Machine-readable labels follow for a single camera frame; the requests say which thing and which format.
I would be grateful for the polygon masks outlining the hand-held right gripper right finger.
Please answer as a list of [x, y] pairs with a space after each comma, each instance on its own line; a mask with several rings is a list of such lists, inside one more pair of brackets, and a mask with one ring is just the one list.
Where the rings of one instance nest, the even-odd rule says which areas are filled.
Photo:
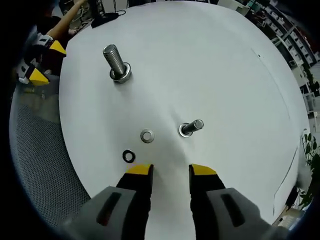
[[226, 188], [217, 172], [189, 165], [190, 209], [198, 240], [285, 240], [288, 230], [261, 218], [259, 208], [235, 188]]

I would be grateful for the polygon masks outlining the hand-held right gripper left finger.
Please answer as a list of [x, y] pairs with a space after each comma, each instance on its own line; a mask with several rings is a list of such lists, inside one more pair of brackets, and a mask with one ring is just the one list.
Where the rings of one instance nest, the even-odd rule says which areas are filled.
[[87, 201], [62, 227], [66, 240], [143, 240], [151, 209], [153, 164], [129, 168], [116, 186]]

